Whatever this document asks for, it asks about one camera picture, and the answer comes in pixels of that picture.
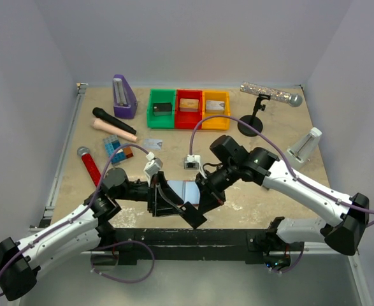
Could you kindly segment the red leather card holder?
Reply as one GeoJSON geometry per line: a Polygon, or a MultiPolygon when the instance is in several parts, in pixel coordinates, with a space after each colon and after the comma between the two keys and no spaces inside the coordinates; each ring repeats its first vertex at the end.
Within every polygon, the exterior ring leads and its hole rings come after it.
{"type": "Polygon", "coordinates": [[[183,200],[194,206],[199,205],[200,192],[195,181],[191,180],[168,180],[168,185],[183,200]]]}

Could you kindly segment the blue credit card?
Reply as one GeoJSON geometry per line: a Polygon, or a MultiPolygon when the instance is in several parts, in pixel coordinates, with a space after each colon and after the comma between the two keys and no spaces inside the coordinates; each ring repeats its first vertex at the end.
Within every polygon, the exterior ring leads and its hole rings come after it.
{"type": "Polygon", "coordinates": [[[147,150],[161,150],[162,140],[155,138],[146,138],[143,141],[143,147],[147,150]]]}

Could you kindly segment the grey credit card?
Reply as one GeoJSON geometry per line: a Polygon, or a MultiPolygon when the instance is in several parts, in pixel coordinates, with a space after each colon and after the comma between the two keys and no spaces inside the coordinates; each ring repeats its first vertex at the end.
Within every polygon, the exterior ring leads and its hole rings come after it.
{"type": "Polygon", "coordinates": [[[181,217],[193,228],[197,229],[207,221],[207,218],[201,214],[191,203],[186,202],[181,207],[181,217]]]}

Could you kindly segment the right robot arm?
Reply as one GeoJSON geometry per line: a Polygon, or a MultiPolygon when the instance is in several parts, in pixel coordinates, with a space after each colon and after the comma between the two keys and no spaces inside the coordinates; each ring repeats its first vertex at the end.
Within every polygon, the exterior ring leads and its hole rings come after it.
{"type": "Polygon", "coordinates": [[[224,204],[225,191],[235,182],[253,182],[278,191],[317,214],[316,219],[277,217],[268,228],[266,241],[274,250],[297,242],[325,243],[340,254],[356,253],[369,222],[369,198],[332,190],[295,171],[276,154],[262,147],[247,151],[230,136],[222,135],[210,150],[220,161],[213,172],[200,171],[196,184],[201,214],[224,204]]]}

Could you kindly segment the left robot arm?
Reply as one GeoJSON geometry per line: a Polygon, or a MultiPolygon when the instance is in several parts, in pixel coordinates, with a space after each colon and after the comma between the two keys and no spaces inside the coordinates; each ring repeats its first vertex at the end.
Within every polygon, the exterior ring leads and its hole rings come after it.
{"type": "Polygon", "coordinates": [[[36,285],[38,274],[60,259],[111,248],[115,230],[110,220],[121,210],[118,200],[145,202],[155,217],[186,217],[192,206],[172,188],[163,171],[146,181],[130,181],[122,168],[112,168],[72,213],[17,242],[8,237],[0,243],[0,297],[9,302],[23,297],[36,285]]]}

